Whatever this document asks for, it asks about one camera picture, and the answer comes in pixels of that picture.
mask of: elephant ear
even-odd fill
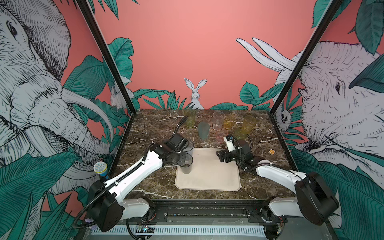
[[[23,26],[47,70],[61,79],[67,66],[71,36],[63,15],[52,0],[0,0]]]

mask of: brown marble surface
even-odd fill
[[[195,147],[225,148],[215,140],[215,131],[210,129],[206,140],[199,138],[197,124],[201,121],[211,123],[214,110],[198,110],[195,127],[183,125],[179,129],[184,137],[191,139]],[[236,124],[229,130],[240,127],[243,116],[253,115],[258,119],[250,133],[253,141],[253,153],[271,162],[289,168],[283,148],[266,111],[234,111]],[[183,110],[141,109],[137,111],[124,150],[118,160],[114,175],[120,174],[143,156],[143,152],[152,141],[157,142],[169,138],[183,116]],[[153,172],[137,185],[127,196],[135,198],[145,194],[153,199],[267,199],[271,196],[292,197],[293,193],[272,180],[255,176],[239,170],[241,189],[236,192],[214,190],[185,190],[175,186],[176,166],[164,166]]]

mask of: rabbit ear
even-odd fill
[[[192,90],[195,89],[195,86],[193,85],[193,83],[189,79],[184,78],[184,81],[187,84],[187,87],[189,87]]]
[[[207,80],[206,80],[206,79],[201,80],[201,81],[199,82],[199,84],[197,85],[196,89],[201,88],[201,87],[204,86],[204,84],[206,84],[206,83],[207,83]]]

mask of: elephant eye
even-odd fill
[[[7,27],[9,29],[9,31],[11,32],[12,36],[14,38],[16,38],[16,35],[17,35],[17,31],[16,29],[12,26],[12,23],[10,21],[7,21]]]
[[[340,83],[337,83],[335,88],[336,88],[337,93],[340,95]]]

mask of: wallpaper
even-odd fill
[[[270,110],[314,30],[315,0],[88,2],[137,109]]]
[[[72,239],[126,105],[74,2],[1,0],[0,35],[0,239]]]
[[[384,236],[383,19],[382,1],[345,0],[275,114],[299,171],[340,202],[340,240]]]

